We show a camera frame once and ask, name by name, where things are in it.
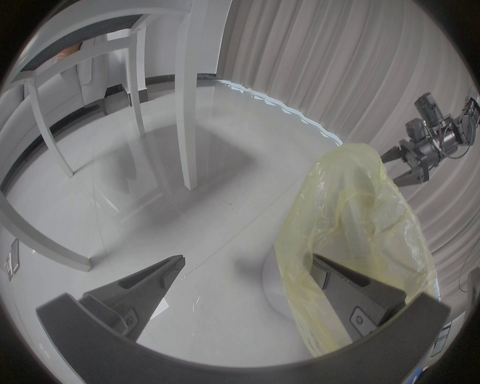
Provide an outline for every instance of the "beige curtain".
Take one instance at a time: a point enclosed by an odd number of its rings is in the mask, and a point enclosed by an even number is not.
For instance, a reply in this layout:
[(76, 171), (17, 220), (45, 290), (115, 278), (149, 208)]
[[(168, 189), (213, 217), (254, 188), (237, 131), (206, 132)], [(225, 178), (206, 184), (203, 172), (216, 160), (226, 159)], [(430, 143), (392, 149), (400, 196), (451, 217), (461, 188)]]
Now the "beige curtain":
[[(234, 0), (217, 75), (379, 153), (406, 137), (417, 97), (431, 92), (444, 115), (457, 116), (473, 85), (452, 44), (412, 0)], [(476, 143), (463, 158), (444, 160), (429, 182), (401, 189), (422, 224), (451, 318), (464, 310), (460, 269), (480, 236), (479, 157)], [(394, 177), (407, 168), (387, 169)], [(464, 290), (478, 250), (462, 273)]]

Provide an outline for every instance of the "yellow plastic bag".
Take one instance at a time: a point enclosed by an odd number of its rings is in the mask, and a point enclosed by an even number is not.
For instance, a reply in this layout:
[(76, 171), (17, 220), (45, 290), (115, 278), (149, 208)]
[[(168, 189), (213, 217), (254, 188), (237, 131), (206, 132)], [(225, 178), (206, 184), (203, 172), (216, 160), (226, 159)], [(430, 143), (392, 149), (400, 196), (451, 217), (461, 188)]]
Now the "yellow plastic bag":
[(288, 302), (314, 357), (351, 343), (310, 276), (317, 253), (407, 293), (438, 297), (420, 223), (375, 150), (345, 144), (310, 170), (275, 243)]

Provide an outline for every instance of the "floor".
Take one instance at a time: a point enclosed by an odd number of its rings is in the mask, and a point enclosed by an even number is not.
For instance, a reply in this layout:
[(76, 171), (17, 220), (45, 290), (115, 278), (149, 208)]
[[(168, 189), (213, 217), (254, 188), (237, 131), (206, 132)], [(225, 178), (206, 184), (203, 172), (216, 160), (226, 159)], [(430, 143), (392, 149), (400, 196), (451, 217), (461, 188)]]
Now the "floor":
[[(312, 164), (336, 147), (309, 122), (243, 89), (217, 81), (197, 88), (198, 187), (183, 185), (171, 84), (149, 87), (141, 138), (125, 94), (109, 115), (57, 138), (65, 178), (45, 150), (7, 198), (37, 229), (88, 256), (78, 272), (20, 246), (0, 293), (30, 346), (64, 383), (79, 383), (58, 355), (35, 308), (62, 292), (80, 298), (166, 257), (186, 266), (138, 343), (181, 359), (236, 367), (310, 358), (295, 324), (268, 303), (262, 268)], [(0, 229), (0, 257), (13, 237)]]

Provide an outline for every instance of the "gray sofa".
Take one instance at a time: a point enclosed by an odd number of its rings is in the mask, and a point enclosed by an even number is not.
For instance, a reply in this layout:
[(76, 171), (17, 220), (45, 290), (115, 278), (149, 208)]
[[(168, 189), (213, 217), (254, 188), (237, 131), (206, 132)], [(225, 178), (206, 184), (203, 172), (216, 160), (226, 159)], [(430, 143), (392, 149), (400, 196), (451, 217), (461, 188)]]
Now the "gray sofa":
[[(80, 50), (106, 40), (106, 35), (87, 40), (82, 43)], [(55, 62), (56, 57), (53, 57), (37, 71), (41, 72)], [(108, 54), (104, 54), (85, 60), (41, 85), (38, 90), (39, 103), (47, 126), (51, 127), (81, 108), (103, 101), (107, 80)], [(19, 156), (39, 135), (28, 87), (21, 85), (1, 95), (0, 183)]]

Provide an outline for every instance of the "white table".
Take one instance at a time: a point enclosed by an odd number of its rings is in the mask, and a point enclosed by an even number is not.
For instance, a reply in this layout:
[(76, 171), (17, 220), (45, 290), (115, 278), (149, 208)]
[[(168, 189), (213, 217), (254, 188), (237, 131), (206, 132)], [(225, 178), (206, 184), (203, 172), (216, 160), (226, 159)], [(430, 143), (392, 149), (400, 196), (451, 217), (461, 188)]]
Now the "white table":
[[(72, 177), (74, 171), (58, 149), (50, 129), (45, 124), (38, 88), (51, 77), (86, 59), (117, 49), (128, 48), (128, 77), (132, 109), (138, 132), (141, 136), (145, 135), (137, 78), (137, 71), (144, 73), (144, 56), (139, 55), (138, 52), (144, 52), (145, 29), (149, 23), (156, 20), (161, 14), (181, 15), (175, 63), (177, 130), (185, 186), (193, 189), (197, 185), (195, 153), (197, 57), (199, 56), (198, 50), (207, 6), (208, 0), (79, 1), (53, 16), (38, 30), (7, 77), (3, 92), (20, 84), (28, 84), (32, 109), (42, 137), (57, 164), (68, 177)], [(110, 30), (105, 31), (104, 29), (97, 35), (113, 32), (115, 29), (112, 30), (112, 28), (115, 27), (115, 22), (133, 15), (139, 15), (139, 18), (130, 26), (127, 37), (82, 49), (42, 73), (37, 74), (35, 70), (25, 70), (28, 69), (28, 65), (33, 59), (41, 57), (42, 54), (45, 55), (45, 51), (50, 49), (53, 52), (52, 44), (59, 44), (58, 48), (61, 46), (59, 42), (63, 42), (66, 46), (57, 49), (60, 51), (75, 44), (72, 41), (78, 36), (81, 37), (82, 34), (85, 36), (84, 40), (93, 37), (91, 31), (102, 30), (102, 25), (110, 25)], [(18, 240), (45, 257), (81, 271), (90, 270), (91, 264), (87, 257), (62, 247), (36, 230), (15, 211), (2, 193), (0, 193), (0, 222)]]

